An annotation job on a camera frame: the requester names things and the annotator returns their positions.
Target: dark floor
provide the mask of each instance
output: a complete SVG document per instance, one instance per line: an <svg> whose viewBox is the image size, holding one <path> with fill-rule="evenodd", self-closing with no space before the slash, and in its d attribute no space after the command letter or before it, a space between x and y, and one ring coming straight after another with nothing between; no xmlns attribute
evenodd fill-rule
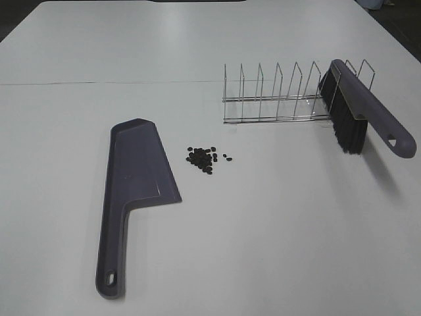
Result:
<svg viewBox="0 0 421 316"><path fill-rule="evenodd" d="M384 6L370 14L421 62L421 0L394 2L394 7Z"/></svg>
<svg viewBox="0 0 421 316"><path fill-rule="evenodd" d="M370 14L421 62L421 0L394 1L394 7L384 6L381 10L370 11ZM41 2L0 0L0 41Z"/></svg>

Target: metal dish rack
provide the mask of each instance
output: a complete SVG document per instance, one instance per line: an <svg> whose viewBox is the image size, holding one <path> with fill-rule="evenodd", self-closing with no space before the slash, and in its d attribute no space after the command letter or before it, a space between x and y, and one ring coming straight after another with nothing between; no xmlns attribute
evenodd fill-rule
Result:
<svg viewBox="0 0 421 316"><path fill-rule="evenodd" d="M360 78L363 68L369 68L371 75L368 77L371 90L376 72L364 59L357 72L349 62L345 64ZM323 87L322 73L315 61L311 63L309 75L303 87L303 71L298 62L295 62L291 79L286 93L283 89L284 74L279 63L276 63L275 77L269 84L264 81L262 67L259 63L256 80L246 80L243 64L240 64L239 81L227 81L226 64L224 65L224 124L241 124L256 122L303 122L311 120L330 119L329 111L320 95L320 88ZM227 83L239 82L238 96L227 87Z"/></svg>

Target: brush bristles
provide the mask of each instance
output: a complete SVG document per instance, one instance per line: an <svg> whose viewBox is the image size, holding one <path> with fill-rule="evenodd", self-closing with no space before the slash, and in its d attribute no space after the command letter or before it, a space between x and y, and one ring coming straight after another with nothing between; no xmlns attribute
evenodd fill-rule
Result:
<svg viewBox="0 0 421 316"><path fill-rule="evenodd" d="M341 90L336 86L336 79L329 69L319 88L322 89L321 95L326 102L327 110L330 112L337 142L342 147L343 152L359 154L364 145L368 122L367 120L354 119Z"/></svg>

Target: white table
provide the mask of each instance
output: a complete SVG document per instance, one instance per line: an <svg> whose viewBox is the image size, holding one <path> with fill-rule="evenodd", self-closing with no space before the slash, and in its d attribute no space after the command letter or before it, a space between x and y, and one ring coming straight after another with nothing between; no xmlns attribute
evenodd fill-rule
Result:
<svg viewBox="0 0 421 316"><path fill-rule="evenodd" d="M0 314L419 314L419 154L372 129L350 156L326 122L222 124L223 63L367 58L421 139L415 59L353 1L283 2L44 3L0 43ZM94 283L109 130L135 117L157 124L183 202L132 212L110 302ZM189 145L234 161L205 176Z"/></svg>

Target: dustpan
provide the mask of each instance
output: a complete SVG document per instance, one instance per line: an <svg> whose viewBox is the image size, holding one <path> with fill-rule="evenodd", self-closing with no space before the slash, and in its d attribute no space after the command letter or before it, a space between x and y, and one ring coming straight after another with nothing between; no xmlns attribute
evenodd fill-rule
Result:
<svg viewBox="0 0 421 316"><path fill-rule="evenodd" d="M100 295L124 294L129 212L181 200L155 124L137 118L114 126L98 251Z"/></svg>

